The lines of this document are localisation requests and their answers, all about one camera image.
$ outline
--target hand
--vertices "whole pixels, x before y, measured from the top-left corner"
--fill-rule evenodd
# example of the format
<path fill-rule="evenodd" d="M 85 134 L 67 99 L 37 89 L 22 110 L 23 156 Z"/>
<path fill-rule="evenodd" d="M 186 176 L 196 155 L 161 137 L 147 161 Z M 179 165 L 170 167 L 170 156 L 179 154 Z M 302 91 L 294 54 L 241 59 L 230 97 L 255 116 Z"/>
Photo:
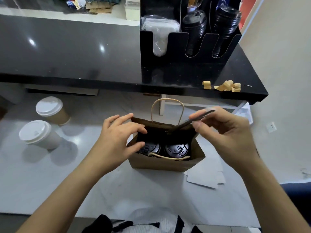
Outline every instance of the hand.
<path fill-rule="evenodd" d="M 246 118 L 227 112 L 221 107 L 212 108 L 215 112 L 208 114 L 201 121 L 192 122 L 196 132 L 207 139 L 222 159 L 237 172 L 260 160 L 253 136 Z M 199 110 L 189 116 L 198 117 L 206 112 Z"/>
<path fill-rule="evenodd" d="M 122 117 L 114 115 L 104 121 L 98 140 L 84 160 L 92 172 L 99 172 L 99 178 L 116 169 L 131 154 L 145 145 L 145 142 L 137 142 L 126 147 L 126 142 L 131 134 L 136 132 L 147 133 L 144 125 L 134 122 L 123 124 L 133 116 L 132 113 Z"/>

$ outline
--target wall socket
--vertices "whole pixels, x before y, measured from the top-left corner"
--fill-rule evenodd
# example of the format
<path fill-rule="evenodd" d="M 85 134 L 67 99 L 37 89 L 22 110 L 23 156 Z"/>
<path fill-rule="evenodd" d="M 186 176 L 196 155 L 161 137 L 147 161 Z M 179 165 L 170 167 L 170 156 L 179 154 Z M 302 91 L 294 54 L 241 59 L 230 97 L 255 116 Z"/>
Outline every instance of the wall socket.
<path fill-rule="evenodd" d="M 274 131 L 277 130 L 277 128 L 276 128 L 274 122 L 268 123 L 268 124 L 266 125 L 266 128 L 267 128 L 267 130 L 268 130 L 268 133 L 272 133 L 272 132 L 274 132 Z"/>

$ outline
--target white cup lid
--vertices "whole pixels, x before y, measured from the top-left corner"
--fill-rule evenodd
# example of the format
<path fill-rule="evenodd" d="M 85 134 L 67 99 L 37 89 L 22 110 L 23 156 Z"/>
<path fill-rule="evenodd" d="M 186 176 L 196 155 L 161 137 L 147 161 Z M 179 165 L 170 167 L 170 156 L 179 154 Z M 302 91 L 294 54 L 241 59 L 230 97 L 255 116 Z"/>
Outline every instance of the white cup lid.
<path fill-rule="evenodd" d="M 27 144 L 35 143 L 45 138 L 51 131 L 51 125 L 42 120 L 35 120 L 24 125 L 20 132 L 19 137 Z"/>
<path fill-rule="evenodd" d="M 63 103 L 59 98 L 49 96 L 37 103 L 36 110 L 39 115 L 48 117 L 58 113 L 62 107 Z"/>

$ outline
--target white paper cup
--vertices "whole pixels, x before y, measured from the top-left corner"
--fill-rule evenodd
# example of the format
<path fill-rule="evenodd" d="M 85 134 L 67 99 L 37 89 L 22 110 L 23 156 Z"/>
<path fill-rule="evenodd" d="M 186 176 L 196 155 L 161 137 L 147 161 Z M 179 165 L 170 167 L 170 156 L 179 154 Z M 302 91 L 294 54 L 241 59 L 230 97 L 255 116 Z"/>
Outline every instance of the white paper cup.
<path fill-rule="evenodd" d="M 51 125 L 42 120 L 35 120 L 24 125 L 19 132 L 20 139 L 29 145 L 45 149 L 55 149 L 62 138 L 52 130 Z"/>
<path fill-rule="evenodd" d="M 40 116 L 58 125 L 64 125 L 70 119 L 63 108 L 63 102 L 54 96 L 49 96 L 39 101 L 36 105 L 36 111 Z"/>

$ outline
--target forearm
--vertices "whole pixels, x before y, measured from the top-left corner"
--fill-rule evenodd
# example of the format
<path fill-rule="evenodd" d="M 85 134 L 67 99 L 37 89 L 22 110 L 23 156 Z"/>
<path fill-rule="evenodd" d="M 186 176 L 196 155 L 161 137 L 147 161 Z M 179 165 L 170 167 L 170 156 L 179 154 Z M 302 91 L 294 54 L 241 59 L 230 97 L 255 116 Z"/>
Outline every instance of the forearm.
<path fill-rule="evenodd" d="M 83 200 L 99 180 L 87 168 L 82 162 L 17 232 L 66 232 Z"/>
<path fill-rule="evenodd" d="M 240 173 L 263 232 L 310 233 L 311 229 L 261 159 Z"/>

